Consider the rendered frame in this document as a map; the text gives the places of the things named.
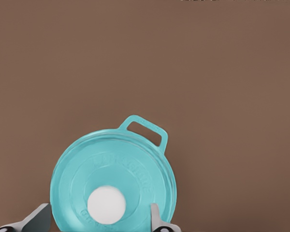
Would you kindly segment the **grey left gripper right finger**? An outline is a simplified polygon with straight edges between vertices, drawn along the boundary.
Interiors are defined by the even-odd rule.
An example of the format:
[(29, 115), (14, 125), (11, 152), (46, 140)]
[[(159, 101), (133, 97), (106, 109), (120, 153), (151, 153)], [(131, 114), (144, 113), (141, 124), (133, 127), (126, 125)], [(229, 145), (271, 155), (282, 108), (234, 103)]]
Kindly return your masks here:
[(181, 232), (179, 226), (165, 222), (160, 217), (159, 206), (151, 204), (151, 232)]

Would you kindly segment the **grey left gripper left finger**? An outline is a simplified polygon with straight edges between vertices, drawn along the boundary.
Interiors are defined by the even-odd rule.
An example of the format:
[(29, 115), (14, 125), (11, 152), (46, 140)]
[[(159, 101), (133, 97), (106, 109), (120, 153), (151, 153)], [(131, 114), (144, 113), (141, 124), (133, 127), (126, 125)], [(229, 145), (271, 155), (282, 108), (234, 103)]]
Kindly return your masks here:
[(19, 222), (0, 226), (0, 232), (49, 232), (51, 205), (43, 203)]

